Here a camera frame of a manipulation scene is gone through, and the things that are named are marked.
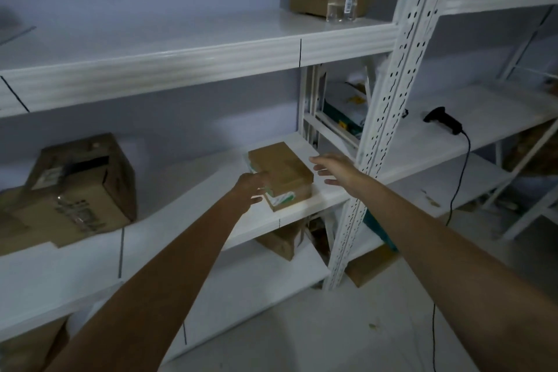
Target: right hand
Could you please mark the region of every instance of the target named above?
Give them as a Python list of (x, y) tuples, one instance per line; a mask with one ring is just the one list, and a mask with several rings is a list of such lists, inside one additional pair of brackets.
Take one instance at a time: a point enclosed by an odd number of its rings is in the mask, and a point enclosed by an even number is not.
[(359, 189), (368, 176), (356, 169), (348, 157), (338, 153), (327, 153), (310, 157), (310, 161), (316, 164), (314, 170), (318, 175), (335, 177), (326, 179), (326, 184), (341, 185), (351, 196), (359, 198)]

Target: perforated metal upright post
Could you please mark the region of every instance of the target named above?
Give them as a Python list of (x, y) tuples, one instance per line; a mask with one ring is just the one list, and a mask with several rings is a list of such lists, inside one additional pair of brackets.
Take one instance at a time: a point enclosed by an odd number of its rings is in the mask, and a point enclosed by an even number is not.
[[(394, 21), (400, 24), (399, 36), (394, 51), (377, 74), (372, 103), (357, 154), (356, 165), (372, 177), (378, 177), (428, 41), (440, 16), (438, 6), (443, 6), (444, 2), (445, 0), (398, 1)], [(331, 252), (331, 275), (326, 279), (324, 288), (333, 289), (341, 282), (365, 213), (364, 204), (354, 198), (345, 206)]]

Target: hand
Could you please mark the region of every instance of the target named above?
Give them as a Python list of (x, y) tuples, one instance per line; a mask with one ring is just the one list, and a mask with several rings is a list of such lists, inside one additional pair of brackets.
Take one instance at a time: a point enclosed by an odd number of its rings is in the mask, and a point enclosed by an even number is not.
[(269, 174), (260, 172), (257, 174), (242, 174), (237, 183), (234, 185), (229, 194), (233, 197), (235, 203), (239, 203), (242, 213), (248, 212), (250, 206), (261, 202), (261, 196), (266, 192), (265, 187), (269, 185)]
[(369, 177), (353, 166), (348, 157), (337, 153), (327, 153), (322, 156), (311, 157), (315, 163), (314, 170), (321, 176), (334, 176), (336, 179), (326, 179), (330, 185), (341, 185), (351, 196), (359, 198), (359, 189)]

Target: barcode scanner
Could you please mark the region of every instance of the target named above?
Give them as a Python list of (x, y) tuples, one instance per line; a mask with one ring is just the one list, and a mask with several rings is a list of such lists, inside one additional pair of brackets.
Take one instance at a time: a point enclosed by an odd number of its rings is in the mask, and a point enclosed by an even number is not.
[(447, 126), (453, 135), (458, 135), (463, 132), (463, 125), (461, 122), (457, 121), (453, 116), (446, 113), (446, 108), (440, 106), (432, 110), (428, 115), (425, 116), (424, 122), (438, 121), (441, 124)]

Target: black cable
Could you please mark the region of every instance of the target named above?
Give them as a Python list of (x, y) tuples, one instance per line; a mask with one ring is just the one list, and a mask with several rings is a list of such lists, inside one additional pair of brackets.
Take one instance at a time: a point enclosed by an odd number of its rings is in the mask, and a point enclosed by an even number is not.
[[(471, 153), (471, 140), (465, 131), (461, 131), (461, 133), (467, 139), (467, 154), (465, 155), (465, 162), (463, 163), (463, 169), (461, 170), (461, 175), (459, 175), (459, 182), (457, 183), (457, 189), (455, 190), (454, 196), (451, 198), (450, 201), (450, 214), (448, 216), (448, 220), (446, 221), (446, 226), (449, 225), (451, 221), (451, 215), (453, 214), (453, 202), (457, 197), (457, 193), (461, 188), (461, 181), (463, 181), (463, 174), (465, 173), (465, 168), (467, 167), (467, 161), (469, 160), (469, 153)], [(436, 333), (434, 331), (434, 317), (436, 315), (436, 303), (434, 303), (434, 308), (432, 309), (432, 368), (434, 372), (436, 372)]]

